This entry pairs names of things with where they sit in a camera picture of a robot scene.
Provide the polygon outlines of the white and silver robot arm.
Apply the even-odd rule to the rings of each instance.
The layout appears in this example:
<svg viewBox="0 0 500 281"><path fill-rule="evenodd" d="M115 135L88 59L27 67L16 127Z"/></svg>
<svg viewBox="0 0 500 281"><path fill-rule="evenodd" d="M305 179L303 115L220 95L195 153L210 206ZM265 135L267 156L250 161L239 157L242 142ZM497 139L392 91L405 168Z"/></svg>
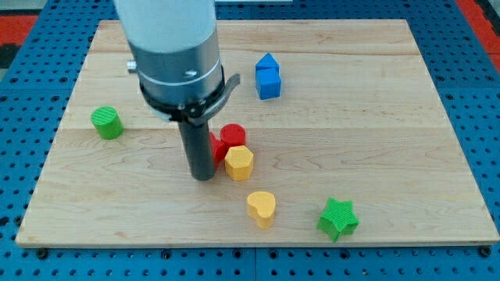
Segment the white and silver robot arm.
<svg viewBox="0 0 500 281"><path fill-rule="evenodd" d="M115 0L151 108L182 120L223 86L213 0Z"/></svg>

